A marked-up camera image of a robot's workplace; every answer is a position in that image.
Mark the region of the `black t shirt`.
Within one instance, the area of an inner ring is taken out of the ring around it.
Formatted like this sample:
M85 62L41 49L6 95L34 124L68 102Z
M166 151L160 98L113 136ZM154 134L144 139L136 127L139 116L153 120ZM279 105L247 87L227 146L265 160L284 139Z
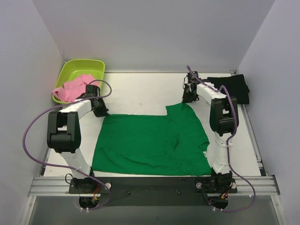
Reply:
M207 80L214 84L216 89L220 89L222 85L225 86L230 96L237 98L237 104L249 104L250 90L243 74L230 77L208 77Z

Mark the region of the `green plastic basin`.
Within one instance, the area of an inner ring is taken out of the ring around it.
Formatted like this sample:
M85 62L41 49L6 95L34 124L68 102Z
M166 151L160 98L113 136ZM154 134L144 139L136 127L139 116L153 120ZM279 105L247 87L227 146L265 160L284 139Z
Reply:
M101 87L100 80L103 80L105 74L105 63L100 60L92 59L76 59L70 60L62 67L58 79L55 84L55 88L63 87L63 84L67 81L72 81L82 74L91 74L94 77L94 81L90 82L92 85ZM53 94L52 98L59 104L68 104L67 102L61 102L56 99Z

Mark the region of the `green t shirt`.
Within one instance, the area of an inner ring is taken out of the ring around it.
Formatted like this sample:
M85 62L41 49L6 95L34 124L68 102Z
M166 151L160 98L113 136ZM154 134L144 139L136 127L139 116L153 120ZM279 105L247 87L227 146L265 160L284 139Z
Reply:
M194 110L179 103L166 115L113 114L103 120L92 169L98 172L209 175L208 137Z

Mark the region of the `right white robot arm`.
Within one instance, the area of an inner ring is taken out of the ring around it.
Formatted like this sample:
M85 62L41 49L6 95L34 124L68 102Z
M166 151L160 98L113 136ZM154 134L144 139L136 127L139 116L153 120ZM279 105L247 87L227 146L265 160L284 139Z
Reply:
M230 148L239 125L237 99L229 95L225 86L217 89L214 84L200 79L196 71L187 73L183 89L183 103L193 103L202 97L210 105L209 124L215 134L212 170L217 175L228 175L231 172Z

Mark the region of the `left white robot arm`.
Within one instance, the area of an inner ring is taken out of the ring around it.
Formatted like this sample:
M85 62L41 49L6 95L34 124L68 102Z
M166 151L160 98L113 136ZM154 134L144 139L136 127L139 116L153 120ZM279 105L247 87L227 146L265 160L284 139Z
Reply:
M73 178L80 180L79 187L90 193L95 190L96 181L89 177L93 177L94 173L80 150L82 136L79 120L89 112L97 118L106 117L109 110L96 85L88 84L78 101L48 114L47 145L64 158L67 166L73 168Z

